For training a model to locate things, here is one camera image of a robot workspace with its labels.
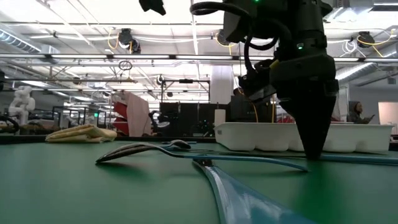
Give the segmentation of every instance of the white panel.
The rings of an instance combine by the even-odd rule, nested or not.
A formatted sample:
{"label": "white panel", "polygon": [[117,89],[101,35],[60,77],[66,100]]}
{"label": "white panel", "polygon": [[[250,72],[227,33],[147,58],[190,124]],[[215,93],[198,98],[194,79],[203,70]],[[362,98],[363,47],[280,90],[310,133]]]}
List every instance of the white panel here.
{"label": "white panel", "polygon": [[210,79],[211,103],[228,104],[234,87],[231,66],[214,66]]}

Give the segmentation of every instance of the white container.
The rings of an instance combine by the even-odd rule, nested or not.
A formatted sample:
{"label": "white container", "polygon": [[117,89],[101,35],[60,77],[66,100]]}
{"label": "white container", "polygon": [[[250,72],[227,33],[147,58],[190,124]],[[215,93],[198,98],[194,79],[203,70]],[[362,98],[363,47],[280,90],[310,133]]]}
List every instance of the white container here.
{"label": "white container", "polygon": [[[392,126],[371,124],[331,124],[324,151],[387,152]],[[232,151],[303,152],[296,124],[223,123],[215,128],[216,140]]]}

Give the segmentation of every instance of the table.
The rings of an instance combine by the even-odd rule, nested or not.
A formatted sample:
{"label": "table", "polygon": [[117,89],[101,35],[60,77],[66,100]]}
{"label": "table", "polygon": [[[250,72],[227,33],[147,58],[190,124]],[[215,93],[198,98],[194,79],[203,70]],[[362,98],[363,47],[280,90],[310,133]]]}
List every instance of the table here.
{"label": "table", "polygon": [[[149,151],[95,165],[105,152],[127,143],[0,146],[0,223],[219,223],[210,183],[190,159]],[[225,151],[217,144],[194,148]],[[311,172],[258,162],[215,163],[318,223],[398,223],[398,167],[293,162]]]}

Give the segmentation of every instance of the ceiling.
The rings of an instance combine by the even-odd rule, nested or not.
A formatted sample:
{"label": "ceiling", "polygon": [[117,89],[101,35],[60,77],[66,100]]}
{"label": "ceiling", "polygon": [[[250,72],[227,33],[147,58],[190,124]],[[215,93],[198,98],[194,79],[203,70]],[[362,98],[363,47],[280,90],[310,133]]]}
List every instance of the ceiling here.
{"label": "ceiling", "polygon": [[[139,1],[132,0],[48,0],[51,9],[46,8],[35,0],[0,0],[0,23],[2,26],[18,34],[20,38],[33,45],[47,44],[55,47],[61,54],[128,54],[126,49],[112,49],[116,45],[115,39],[105,40],[107,37],[116,38],[121,28],[131,28],[132,34],[139,40],[141,54],[189,54],[189,55],[242,55],[243,45],[223,47],[214,37],[223,27],[223,13],[216,12],[207,16],[193,17],[189,12],[191,0],[163,0],[167,14],[148,11],[144,12]],[[388,45],[395,44],[398,39],[395,28],[398,27],[398,12],[368,12],[354,19],[335,19],[324,23],[325,34],[328,37],[327,52],[332,57],[363,57],[374,55],[373,48],[355,50],[350,38],[356,38],[359,31],[369,31],[376,43],[388,42],[378,45],[382,50]],[[89,39],[90,45],[83,39],[79,40],[77,33]],[[269,42],[269,40],[253,40],[256,44]],[[251,49],[250,55],[272,56],[274,49],[258,51]],[[1,42],[0,53],[21,53],[9,45]],[[151,63],[151,60],[133,61],[140,64]],[[49,74],[59,72],[64,67],[29,66],[40,73]],[[162,66],[159,62],[154,67],[136,66],[132,70],[123,72],[123,78],[131,77],[138,83],[106,83],[114,77],[115,71],[109,66],[103,67],[68,67],[58,74],[58,78],[87,77],[103,79],[103,84],[116,89],[156,89],[155,79],[159,74],[171,80],[181,78],[209,80],[213,63],[183,63],[175,67]],[[347,65],[337,65],[337,69]],[[233,65],[235,75],[246,73],[246,69]],[[365,80],[374,78],[369,74]],[[176,83],[171,90],[191,89],[203,90],[203,86],[194,84]],[[207,93],[184,93],[179,99],[202,100]],[[157,101],[148,94],[143,98]]]}

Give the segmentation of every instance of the beige towel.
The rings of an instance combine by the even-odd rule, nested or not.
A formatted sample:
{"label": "beige towel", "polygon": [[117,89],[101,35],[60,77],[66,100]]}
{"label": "beige towel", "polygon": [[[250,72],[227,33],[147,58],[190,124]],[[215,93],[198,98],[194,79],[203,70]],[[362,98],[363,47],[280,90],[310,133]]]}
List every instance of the beige towel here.
{"label": "beige towel", "polygon": [[103,142],[113,141],[117,134],[115,131],[97,128],[92,124],[85,124],[68,128],[49,134],[47,142]]}

